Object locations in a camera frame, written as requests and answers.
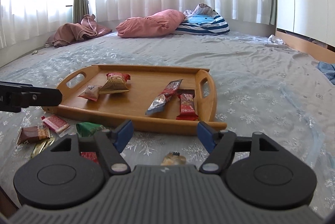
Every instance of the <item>pink blanket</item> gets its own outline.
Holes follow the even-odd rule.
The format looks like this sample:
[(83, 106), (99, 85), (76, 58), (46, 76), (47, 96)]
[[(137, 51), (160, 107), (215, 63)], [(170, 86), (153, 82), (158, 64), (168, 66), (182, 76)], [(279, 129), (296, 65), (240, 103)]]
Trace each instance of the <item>pink blanket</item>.
[(124, 38), (163, 36), (172, 33), (183, 20), (182, 12), (167, 9), (144, 18), (128, 18), (116, 30)]
[(49, 37), (47, 44), (55, 47), (65, 46), (88, 39), (104, 36), (112, 30), (97, 24), (95, 16), (84, 16), (80, 24), (66, 23), (60, 26), (56, 33)]

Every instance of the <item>bed sheet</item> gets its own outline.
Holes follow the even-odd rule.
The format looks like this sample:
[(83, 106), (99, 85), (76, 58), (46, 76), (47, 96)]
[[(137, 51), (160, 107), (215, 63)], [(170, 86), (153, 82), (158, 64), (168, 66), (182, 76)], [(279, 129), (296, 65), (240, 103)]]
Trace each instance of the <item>bed sheet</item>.
[[(140, 39), (112, 33), (67, 46), (53, 56), (55, 49), (47, 49), (50, 58), (1, 79), (56, 87), (71, 72), (96, 63), (208, 67), (217, 85), (216, 120), (227, 122), (238, 135), (262, 131), (313, 167), (318, 186), (311, 208), (324, 217), (335, 203), (331, 157), (334, 87), (315, 68), (317, 62), (312, 57), (266, 42), (263, 37), (234, 32), (215, 37)], [(16, 146), (17, 132), (22, 126), (40, 124), (43, 114), (40, 107), (24, 109), (20, 114), (0, 113), (0, 185), (17, 205), (12, 179), (33, 148)], [(67, 120), (72, 125), (68, 132), (75, 131), (76, 121)], [(197, 167), (208, 155), (196, 137), (143, 132), (134, 134), (121, 155), (133, 168), (136, 164), (160, 164), (170, 151), (180, 152)], [(235, 160), (246, 156), (239, 153)]]

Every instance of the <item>pink pillow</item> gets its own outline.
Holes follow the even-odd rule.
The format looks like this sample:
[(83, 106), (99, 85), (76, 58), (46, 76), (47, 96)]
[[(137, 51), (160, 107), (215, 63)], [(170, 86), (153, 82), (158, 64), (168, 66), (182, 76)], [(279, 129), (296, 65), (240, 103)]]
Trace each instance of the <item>pink pillow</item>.
[(144, 18), (128, 18), (116, 30), (124, 38), (162, 36), (172, 33), (183, 20), (182, 12), (167, 9)]

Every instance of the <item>tray handle hole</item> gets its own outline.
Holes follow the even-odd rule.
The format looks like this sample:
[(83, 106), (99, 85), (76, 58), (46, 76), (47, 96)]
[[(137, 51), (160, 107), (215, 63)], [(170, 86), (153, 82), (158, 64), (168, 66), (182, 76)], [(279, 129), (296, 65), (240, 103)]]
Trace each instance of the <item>tray handle hole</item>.
[(210, 93), (210, 88), (209, 88), (209, 83), (208, 81), (204, 81), (203, 83), (201, 83), (201, 91), (202, 91), (202, 97), (205, 98), (209, 95)]
[(84, 79), (84, 75), (83, 74), (78, 74), (76, 75), (73, 79), (71, 79), (70, 81), (68, 81), (66, 83), (66, 85), (69, 88), (73, 88), (74, 86), (76, 86), (79, 82), (81, 82)]

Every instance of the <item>striped pillow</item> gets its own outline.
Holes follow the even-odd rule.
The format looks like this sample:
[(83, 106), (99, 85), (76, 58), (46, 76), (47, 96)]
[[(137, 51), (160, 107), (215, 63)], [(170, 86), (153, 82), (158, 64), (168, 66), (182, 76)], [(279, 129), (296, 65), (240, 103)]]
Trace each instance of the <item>striped pillow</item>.
[(173, 34), (222, 35), (229, 31), (228, 23), (219, 14), (216, 16), (197, 14), (188, 15)]

